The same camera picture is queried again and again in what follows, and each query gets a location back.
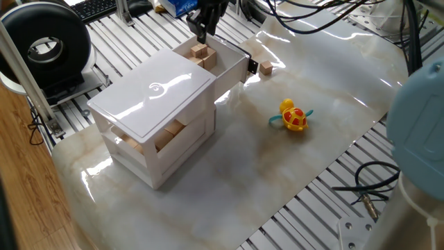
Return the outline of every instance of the metal bracket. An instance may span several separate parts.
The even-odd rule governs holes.
[[[50,119],[46,124],[48,125],[49,130],[51,130],[55,138],[60,138],[61,136],[66,134],[66,132],[63,131],[62,127],[60,127],[56,119]]]
[[[258,64],[259,63],[250,58],[250,60],[248,61],[248,71],[251,72],[252,74],[256,74]]]
[[[339,249],[360,250],[370,237],[375,222],[371,218],[344,217],[338,222]]]
[[[399,32],[396,33],[390,33],[388,31],[384,31],[380,29],[376,24],[372,22],[371,19],[371,13],[372,8],[374,6],[372,5],[362,5],[356,10],[353,10],[348,16],[348,21],[352,22],[353,24],[358,24],[362,28],[367,28],[371,32],[386,38],[392,42],[399,42],[400,41],[400,34]],[[421,43],[423,43],[423,40],[428,40],[431,37],[433,37],[439,30],[439,25],[430,18],[427,18],[425,21],[424,28],[420,31],[420,39]],[[408,37],[408,31],[405,31],[405,39]]]
[[[130,11],[128,10],[128,4],[126,3],[126,0],[116,0],[116,6],[117,6],[117,17],[120,18],[126,25],[133,26],[134,21],[130,15]]]

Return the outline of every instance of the wooden floor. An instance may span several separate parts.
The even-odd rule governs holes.
[[[30,122],[25,98],[0,84],[0,176],[20,249],[80,249],[46,146],[29,144]]]

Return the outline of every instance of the round black device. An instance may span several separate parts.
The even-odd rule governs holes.
[[[72,10],[50,2],[25,3],[7,12],[1,21],[47,97],[83,82],[81,72],[89,58],[91,40]],[[47,44],[49,51],[36,50],[39,44]],[[0,71],[18,83],[3,56]]]

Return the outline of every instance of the black ring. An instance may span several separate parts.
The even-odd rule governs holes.
[[[79,75],[88,61],[91,40],[86,26],[76,13],[64,6],[47,2],[27,3],[8,13],[2,22],[42,89]],[[41,38],[62,41],[59,47],[62,53],[44,66],[28,58],[31,45]],[[0,56],[0,71],[18,83],[3,56]]]

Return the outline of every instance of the white wooden box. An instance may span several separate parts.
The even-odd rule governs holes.
[[[173,51],[158,51],[88,101],[112,158],[153,189],[213,134],[214,101],[246,80],[248,57],[241,51],[209,37],[217,64],[208,72],[185,58],[196,44],[193,37]],[[156,149],[155,141],[174,120],[185,127]]]

